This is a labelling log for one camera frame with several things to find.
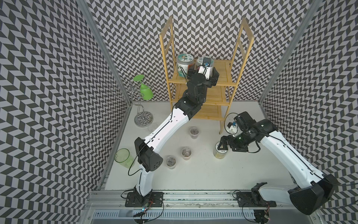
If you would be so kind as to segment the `carrot seed jar red label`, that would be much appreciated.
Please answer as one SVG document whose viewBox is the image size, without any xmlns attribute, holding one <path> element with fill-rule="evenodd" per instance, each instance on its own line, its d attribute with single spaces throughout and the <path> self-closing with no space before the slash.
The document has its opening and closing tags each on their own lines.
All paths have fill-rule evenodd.
<svg viewBox="0 0 358 224">
<path fill-rule="evenodd" d="M 194 56 L 191 54 L 179 54 L 177 56 L 177 71 L 180 77 L 186 77 L 188 69 L 194 65 Z"/>
</svg>

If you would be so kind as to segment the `flower seed jar pink label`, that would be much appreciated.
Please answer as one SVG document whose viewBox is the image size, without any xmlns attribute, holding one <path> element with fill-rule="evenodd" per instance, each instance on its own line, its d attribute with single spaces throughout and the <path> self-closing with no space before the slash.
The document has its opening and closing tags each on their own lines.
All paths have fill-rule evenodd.
<svg viewBox="0 0 358 224">
<path fill-rule="evenodd" d="M 204 66 L 207 69 L 214 67 L 214 60 L 210 57 L 201 57 L 196 60 L 195 68 L 198 68 L 199 66 Z"/>
</svg>

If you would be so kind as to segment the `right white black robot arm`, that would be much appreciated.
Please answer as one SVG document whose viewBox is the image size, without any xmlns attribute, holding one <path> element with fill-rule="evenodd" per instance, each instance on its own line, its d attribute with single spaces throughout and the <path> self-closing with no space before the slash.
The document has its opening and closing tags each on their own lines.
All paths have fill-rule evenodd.
<svg viewBox="0 0 358 224">
<path fill-rule="evenodd" d="M 330 200 L 337 190 L 337 178 L 325 175 L 309 163 L 271 121 L 256 121 L 247 112 L 238 114 L 234 121 L 242 133 L 221 137 L 216 145 L 218 152 L 231 149 L 247 153 L 249 144 L 262 144 L 283 164 L 295 181 L 294 185 L 287 186 L 257 183 L 251 189 L 251 204 L 267 206 L 271 202 L 286 203 L 293 205 L 301 213 L 310 215 Z"/>
</svg>

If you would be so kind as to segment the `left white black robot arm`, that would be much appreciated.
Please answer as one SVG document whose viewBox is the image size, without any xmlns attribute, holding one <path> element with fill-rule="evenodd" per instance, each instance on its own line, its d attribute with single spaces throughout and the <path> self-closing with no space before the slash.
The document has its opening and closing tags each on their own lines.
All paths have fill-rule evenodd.
<svg viewBox="0 0 358 224">
<path fill-rule="evenodd" d="M 135 140 L 141 171 L 139 183 L 135 187 L 137 196 L 146 197 L 152 192 L 154 171 L 163 163 L 159 152 L 167 140 L 200 111 L 207 100 L 208 88 L 216 86 L 219 75 L 215 68 L 209 78 L 196 70 L 190 70 L 187 90 L 173 106 L 171 114 L 147 137 Z"/>
</svg>

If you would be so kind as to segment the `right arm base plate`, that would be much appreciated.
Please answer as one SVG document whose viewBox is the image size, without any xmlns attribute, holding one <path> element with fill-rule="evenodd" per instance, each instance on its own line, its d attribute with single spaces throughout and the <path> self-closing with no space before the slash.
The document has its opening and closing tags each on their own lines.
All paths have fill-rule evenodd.
<svg viewBox="0 0 358 224">
<path fill-rule="evenodd" d="M 261 196 L 252 192 L 236 192 L 235 197 L 239 207 L 277 207 L 275 201 L 265 201 Z"/>
</svg>

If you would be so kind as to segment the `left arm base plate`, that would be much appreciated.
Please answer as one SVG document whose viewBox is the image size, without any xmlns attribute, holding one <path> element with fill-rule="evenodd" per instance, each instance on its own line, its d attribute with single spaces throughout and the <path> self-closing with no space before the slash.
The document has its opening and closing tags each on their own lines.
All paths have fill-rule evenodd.
<svg viewBox="0 0 358 224">
<path fill-rule="evenodd" d="M 126 197 L 125 207 L 162 207 L 164 192 L 150 192 L 146 196 L 141 196 L 138 192 L 129 192 Z"/>
</svg>

